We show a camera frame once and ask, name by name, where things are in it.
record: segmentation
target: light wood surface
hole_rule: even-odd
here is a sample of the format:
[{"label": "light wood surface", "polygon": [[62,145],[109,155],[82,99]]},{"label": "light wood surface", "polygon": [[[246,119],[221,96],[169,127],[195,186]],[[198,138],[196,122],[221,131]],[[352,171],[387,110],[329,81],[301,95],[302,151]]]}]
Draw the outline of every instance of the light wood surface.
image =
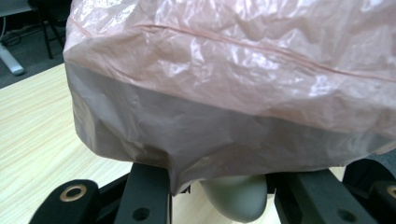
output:
[{"label": "light wood surface", "polygon": [[[28,223],[69,180],[90,179],[102,187],[132,165],[96,156],[78,139],[63,64],[0,90],[0,143],[0,223]],[[175,224],[237,223],[219,214],[197,183],[173,206]],[[274,198],[252,223],[280,223]]]}]

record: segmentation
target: chair leg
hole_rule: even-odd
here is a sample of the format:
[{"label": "chair leg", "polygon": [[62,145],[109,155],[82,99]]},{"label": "chair leg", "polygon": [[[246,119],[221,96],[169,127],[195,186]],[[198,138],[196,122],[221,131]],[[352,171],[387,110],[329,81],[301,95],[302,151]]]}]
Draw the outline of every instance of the chair leg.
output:
[{"label": "chair leg", "polygon": [[49,41],[49,37],[48,37],[48,34],[47,34],[47,28],[46,28],[46,25],[44,24],[43,20],[41,20],[41,18],[40,18],[40,23],[41,23],[41,27],[43,29],[44,41],[46,43],[47,52],[49,53],[49,58],[53,59],[52,52],[50,51],[50,41]]},{"label": "chair leg", "polygon": [[61,36],[59,35],[58,31],[56,30],[55,26],[53,25],[52,22],[49,21],[49,26],[52,29],[52,32],[55,34],[56,39],[58,39],[59,44],[61,45],[62,48],[64,48],[64,42],[61,39]]}]

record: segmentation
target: plastic bag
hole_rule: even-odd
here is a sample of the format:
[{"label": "plastic bag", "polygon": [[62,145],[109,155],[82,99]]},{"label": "plastic bag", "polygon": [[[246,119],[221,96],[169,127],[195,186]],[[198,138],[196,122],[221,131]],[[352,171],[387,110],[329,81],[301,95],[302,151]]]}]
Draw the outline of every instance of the plastic bag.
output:
[{"label": "plastic bag", "polygon": [[78,136],[165,167],[177,194],[395,148],[396,2],[73,2],[64,61]]}]

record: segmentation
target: metal grommet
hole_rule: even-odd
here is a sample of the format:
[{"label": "metal grommet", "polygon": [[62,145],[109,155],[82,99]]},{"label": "metal grommet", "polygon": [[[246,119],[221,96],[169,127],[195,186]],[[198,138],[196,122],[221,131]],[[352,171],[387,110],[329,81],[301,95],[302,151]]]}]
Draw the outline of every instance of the metal grommet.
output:
[{"label": "metal grommet", "polygon": [[61,199],[62,202],[70,203],[70,202],[80,199],[82,196],[84,196],[84,194],[86,192],[87,192],[87,187],[85,187],[84,185],[72,185],[72,186],[67,187],[62,192],[62,194],[59,198]]},{"label": "metal grommet", "polygon": [[390,194],[390,196],[396,199],[396,186],[389,186],[387,190],[388,190],[388,194]]}]

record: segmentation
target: translucent plastic sheet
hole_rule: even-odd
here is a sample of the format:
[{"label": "translucent plastic sheet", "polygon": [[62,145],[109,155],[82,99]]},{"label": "translucent plastic sheet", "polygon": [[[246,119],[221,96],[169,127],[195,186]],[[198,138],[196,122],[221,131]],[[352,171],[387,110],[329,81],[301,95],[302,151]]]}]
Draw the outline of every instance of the translucent plastic sheet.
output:
[{"label": "translucent plastic sheet", "polygon": [[98,155],[196,179],[395,147],[393,1],[73,2],[64,60]]}]

